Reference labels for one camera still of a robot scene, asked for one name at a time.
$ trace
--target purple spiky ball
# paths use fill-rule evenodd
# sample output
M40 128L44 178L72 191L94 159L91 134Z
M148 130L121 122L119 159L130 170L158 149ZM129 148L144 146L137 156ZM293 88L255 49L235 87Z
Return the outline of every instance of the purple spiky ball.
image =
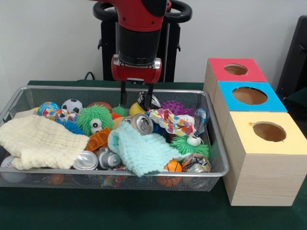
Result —
M180 102L167 101L161 104L163 109L169 109L175 115L189 115L194 116L194 110L192 108L186 109Z

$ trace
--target white wall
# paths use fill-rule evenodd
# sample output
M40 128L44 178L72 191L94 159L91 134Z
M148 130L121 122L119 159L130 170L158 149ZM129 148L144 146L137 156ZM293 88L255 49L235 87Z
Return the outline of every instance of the white wall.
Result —
M276 87L306 0L185 0L175 81L203 82L208 57L254 58ZM0 0L0 107L29 80L102 79L100 21L88 0Z

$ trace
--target red box lid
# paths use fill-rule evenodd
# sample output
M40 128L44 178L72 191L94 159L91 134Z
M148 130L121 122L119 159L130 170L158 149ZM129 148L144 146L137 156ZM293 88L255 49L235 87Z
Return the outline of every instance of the red box lid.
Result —
M267 82L254 59L209 58L217 81Z

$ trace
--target robot handle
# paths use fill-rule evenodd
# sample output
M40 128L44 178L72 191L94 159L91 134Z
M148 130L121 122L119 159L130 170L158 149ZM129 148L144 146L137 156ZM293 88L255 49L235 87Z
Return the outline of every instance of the robot handle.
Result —
M165 23L185 23L192 18L192 8L183 2L171 0L172 9L180 11L179 13L167 12L164 16Z
M118 22L116 11L106 11L107 8L114 7L111 3L97 2L93 7L95 18L102 21Z

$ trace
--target black cable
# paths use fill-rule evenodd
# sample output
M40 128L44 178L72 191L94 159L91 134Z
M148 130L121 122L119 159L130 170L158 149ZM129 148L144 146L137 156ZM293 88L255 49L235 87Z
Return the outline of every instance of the black cable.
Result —
M92 75L93 80L95 80L94 74L93 74L91 71L89 71L89 72L85 75L84 80L87 80L87 77L88 77L88 75L90 75L90 74Z

